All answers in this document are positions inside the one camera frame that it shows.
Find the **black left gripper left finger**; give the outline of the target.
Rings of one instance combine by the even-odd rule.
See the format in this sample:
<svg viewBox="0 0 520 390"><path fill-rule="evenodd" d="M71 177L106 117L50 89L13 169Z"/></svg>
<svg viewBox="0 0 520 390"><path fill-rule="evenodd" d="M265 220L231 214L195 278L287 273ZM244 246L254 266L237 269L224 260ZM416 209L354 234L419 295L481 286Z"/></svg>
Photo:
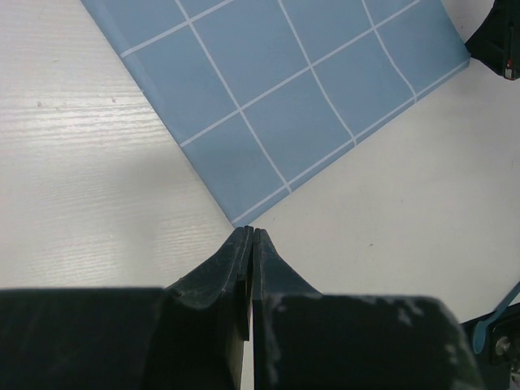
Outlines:
<svg viewBox="0 0 520 390"><path fill-rule="evenodd" d="M4 389L237 389L254 230L166 288L1 292Z"/></svg>

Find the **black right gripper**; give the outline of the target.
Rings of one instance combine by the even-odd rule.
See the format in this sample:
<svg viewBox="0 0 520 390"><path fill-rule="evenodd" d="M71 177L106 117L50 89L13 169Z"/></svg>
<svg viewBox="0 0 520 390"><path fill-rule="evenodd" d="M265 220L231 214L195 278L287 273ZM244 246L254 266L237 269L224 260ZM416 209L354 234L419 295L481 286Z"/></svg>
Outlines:
<svg viewBox="0 0 520 390"><path fill-rule="evenodd" d="M496 0L466 42L470 56L506 80L519 79L519 1Z"/></svg>

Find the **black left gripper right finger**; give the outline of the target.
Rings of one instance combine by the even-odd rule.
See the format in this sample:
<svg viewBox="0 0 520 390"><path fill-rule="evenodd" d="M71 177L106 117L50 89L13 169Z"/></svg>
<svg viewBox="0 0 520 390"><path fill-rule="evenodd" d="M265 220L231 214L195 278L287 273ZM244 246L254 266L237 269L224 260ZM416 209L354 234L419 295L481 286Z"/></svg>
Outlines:
<svg viewBox="0 0 520 390"><path fill-rule="evenodd" d="M461 325L433 297L326 295L253 239L257 389L482 389Z"/></svg>

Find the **blue grid placemat cloth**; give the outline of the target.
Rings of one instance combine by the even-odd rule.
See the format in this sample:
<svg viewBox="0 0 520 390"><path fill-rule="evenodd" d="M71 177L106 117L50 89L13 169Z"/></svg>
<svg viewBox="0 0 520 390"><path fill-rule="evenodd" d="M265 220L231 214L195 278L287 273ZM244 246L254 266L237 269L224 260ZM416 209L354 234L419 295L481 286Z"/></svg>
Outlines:
<svg viewBox="0 0 520 390"><path fill-rule="evenodd" d="M470 61L439 1L87 1L84 8L236 226Z"/></svg>

